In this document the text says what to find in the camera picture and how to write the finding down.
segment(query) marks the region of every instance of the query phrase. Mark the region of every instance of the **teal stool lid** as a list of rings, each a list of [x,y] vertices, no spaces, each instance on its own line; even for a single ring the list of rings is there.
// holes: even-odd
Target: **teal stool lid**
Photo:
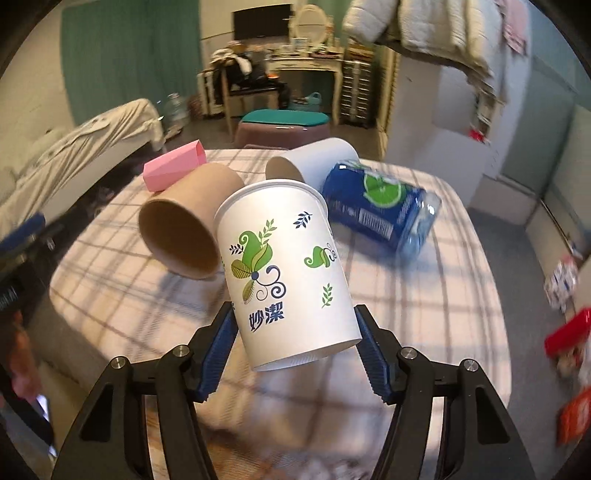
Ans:
[[[301,112],[298,110],[254,110],[242,117],[250,124],[299,125],[316,127],[328,123],[329,116],[319,112]]]

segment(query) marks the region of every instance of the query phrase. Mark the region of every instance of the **television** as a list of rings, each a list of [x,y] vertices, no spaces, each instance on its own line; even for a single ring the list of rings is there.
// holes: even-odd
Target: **television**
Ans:
[[[232,14],[234,40],[288,37],[291,4],[247,8]]]

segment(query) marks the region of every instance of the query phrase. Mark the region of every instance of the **blue plastic package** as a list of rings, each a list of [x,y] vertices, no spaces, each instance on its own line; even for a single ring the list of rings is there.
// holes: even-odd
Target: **blue plastic package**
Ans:
[[[329,219],[387,244],[403,262],[418,257],[441,199],[360,163],[337,163],[322,195]]]

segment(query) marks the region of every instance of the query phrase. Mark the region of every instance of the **barcode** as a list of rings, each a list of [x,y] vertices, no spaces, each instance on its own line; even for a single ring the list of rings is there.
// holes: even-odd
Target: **barcode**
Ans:
[[[390,240],[394,230],[394,226],[390,222],[362,208],[359,209],[359,223],[383,236],[386,240]]]

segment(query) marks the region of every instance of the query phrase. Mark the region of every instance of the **table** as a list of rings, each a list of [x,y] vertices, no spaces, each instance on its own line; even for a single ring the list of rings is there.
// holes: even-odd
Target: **table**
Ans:
[[[267,159],[275,154],[215,150],[207,152],[207,159],[253,183],[264,179]],[[436,192],[443,205],[418,260],[404,269],[363,235],[332,225],[353,303],[365,303],[380,327],[393,330],[403,345],[433,361],[459,364],[475,358],[507,405],[511,363],[504,318],[462,202],[447,183],[429,174],[363,162]],[[141,178],[133,180],[80,235],[51,281],[50,300],[58,315],[38,326],[41,354],[87,388],[114,356],[148,360],[186,343],[229,299],[221,268],[214,277],[195,281],[168,272],[153,259],[137,226],[138,209],[149,196]],[[339,478],[339,471],[351,469],[351,460],[357,462],[353,478],[370,472],[393,411],[373,395],[356,349],[254,373],[240,339],[218,391],[196,408],[204,425],[229,432],[241,445],[233,469],[264,466],[291,475],[269,478],[298,479]],[[443,403],[436,401],[428,464],[436,457],[442,411]],[[228,445],[227,437],[221,441]],[[163,462],[161,452],[152,453],[153,462]],[[226,452],[220,464],[228,465],[230,456]],[[259,477],[245,473],[231,478]]]
[[[267,71],[273,70],[309,70],[314,72],[333,72],[335,86],[333,88],[332,118],[335,125],[339,124],[340,90],[343,85],[343,56],[333,59],[317,59],[314,57],[279,57],[267,58]]]

